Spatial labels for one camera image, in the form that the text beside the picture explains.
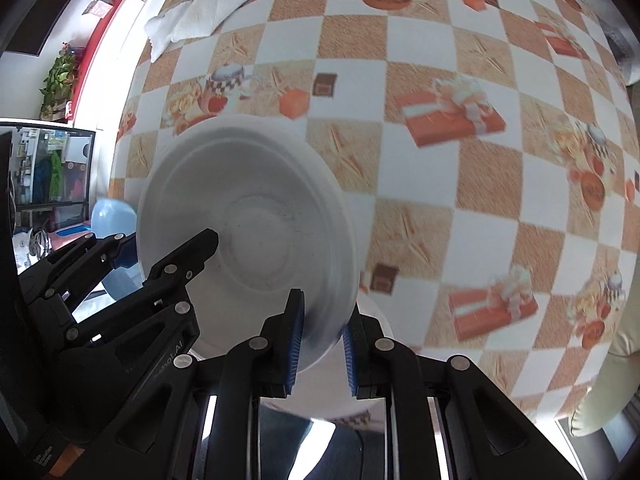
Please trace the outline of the white plate at edge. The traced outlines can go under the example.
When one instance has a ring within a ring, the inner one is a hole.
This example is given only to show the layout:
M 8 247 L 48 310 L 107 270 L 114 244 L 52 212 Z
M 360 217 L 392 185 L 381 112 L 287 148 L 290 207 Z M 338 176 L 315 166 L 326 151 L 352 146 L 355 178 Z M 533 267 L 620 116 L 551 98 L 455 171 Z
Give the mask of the white plate at edge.
M 200 336 L 191 353 L 199 360 L 223 356 L 236 344 L 259 334 L 266 318 L 283 312 L 286 295 L 265 307 L 240 307 L 234 314 L 225 301 L 209 296 L 203 287 L 190 285 Z M 268 408 L 305 418 L 338 420 L 343 424 L 377 427 L 382 424 L 378 400 L 358 400 L 350 394 L 344 344 L 337 341 L 313 366 L 297 373 L 292 394 L 285 399 L 265 400 Z

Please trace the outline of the large white round plate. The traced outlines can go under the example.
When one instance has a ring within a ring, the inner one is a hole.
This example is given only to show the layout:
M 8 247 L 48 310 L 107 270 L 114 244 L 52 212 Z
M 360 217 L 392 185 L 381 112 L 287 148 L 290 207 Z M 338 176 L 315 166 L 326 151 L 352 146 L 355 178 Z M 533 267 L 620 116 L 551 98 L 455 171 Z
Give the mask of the large white round plate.
M 283 122 L 217 116 L 179 134 L 155 162 L 138 206 L 144 270 L 203 230 L 216 252 L 188 284 L 202 358 L 256 336 L 305 296 L 301 370 L 337 343 L 355 307 L 359 270 L 344 194 L 324 160 Z

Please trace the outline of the checkered patterned tablecloth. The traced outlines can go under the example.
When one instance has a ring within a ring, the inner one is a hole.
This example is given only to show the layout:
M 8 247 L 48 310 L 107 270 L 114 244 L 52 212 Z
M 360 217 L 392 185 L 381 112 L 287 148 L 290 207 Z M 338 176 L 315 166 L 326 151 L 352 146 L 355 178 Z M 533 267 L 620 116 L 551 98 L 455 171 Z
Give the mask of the checkered patterned tablecloth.
M 596 382 L 639 250 L 639 145 L 586 0 L 252 0 L 142 54 L 108 194 L 136 204 L 203 119 L 266 116 L 328 164 L 363 288 L 427 356 L 533 418 Z

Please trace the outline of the white printed sack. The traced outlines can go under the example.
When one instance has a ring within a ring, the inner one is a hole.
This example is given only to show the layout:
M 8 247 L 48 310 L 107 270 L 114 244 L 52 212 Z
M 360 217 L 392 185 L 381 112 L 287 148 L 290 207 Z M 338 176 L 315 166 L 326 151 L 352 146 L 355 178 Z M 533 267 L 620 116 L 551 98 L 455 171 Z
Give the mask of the white printed sack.
M 43 228 L 18 230 L 13 234 L 12 242 L 18 273 L 52 252 L 50 236 Z

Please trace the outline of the potted green plant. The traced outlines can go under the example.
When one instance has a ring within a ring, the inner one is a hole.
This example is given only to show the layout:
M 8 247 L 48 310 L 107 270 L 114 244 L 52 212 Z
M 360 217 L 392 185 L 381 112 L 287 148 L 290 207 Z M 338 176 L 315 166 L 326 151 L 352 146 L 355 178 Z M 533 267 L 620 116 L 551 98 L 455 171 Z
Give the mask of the potted green plant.
M 76 50 L 64 42 L 40 88 L 42 96 L 41 120 L 64 122 L 67 103 L 73 99 L 77 84 L 78 66 Z

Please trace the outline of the glass display cabinet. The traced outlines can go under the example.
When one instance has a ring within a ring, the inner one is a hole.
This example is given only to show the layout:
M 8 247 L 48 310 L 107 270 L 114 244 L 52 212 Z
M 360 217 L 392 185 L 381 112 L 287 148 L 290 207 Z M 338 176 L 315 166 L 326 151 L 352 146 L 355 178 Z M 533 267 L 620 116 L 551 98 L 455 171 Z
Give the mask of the glass display cabinet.
M 1 131 L 11 137 L 14 230 L 55 233 L 87 222 L 96 134 L 21 119 L 3 119 Z

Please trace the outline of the white folded cloth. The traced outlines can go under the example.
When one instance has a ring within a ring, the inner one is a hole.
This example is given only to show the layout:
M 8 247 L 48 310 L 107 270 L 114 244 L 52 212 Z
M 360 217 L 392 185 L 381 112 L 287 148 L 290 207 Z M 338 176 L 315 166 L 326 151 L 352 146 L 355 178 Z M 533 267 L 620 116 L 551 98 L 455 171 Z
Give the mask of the white folded cloth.
M 210 36 L 233 12 L 250 0 L 190 0 L 146 22 L 144 30 L 155 63 L 170 44 Z

